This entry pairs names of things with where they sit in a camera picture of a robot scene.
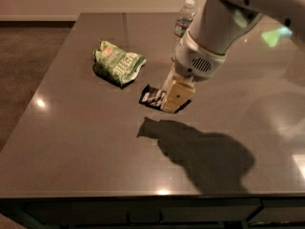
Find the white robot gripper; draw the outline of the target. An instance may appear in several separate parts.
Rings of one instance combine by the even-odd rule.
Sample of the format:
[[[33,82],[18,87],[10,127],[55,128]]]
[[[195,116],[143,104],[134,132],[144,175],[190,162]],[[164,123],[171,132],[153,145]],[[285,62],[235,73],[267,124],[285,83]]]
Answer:
[[[174,79],[175,72],[192,82],[202,82],[212,78],[221,68],[227,55],[213,52],[201,46],[187,30],[174,53],[174,65],[162,86],[166,95],[161,103],[161,110],[173,114],[195,93],[193,84]]]

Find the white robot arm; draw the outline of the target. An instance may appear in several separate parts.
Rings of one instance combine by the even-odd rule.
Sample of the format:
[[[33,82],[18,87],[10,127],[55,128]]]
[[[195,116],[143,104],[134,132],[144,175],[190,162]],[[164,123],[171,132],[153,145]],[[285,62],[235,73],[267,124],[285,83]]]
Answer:
[[[233,43],[264,16],[288,28],[298,46],[304,44],[305,0],[206,0],[176,47],[161,109],[174,113],[185,105],[194,84],[213,77]]]

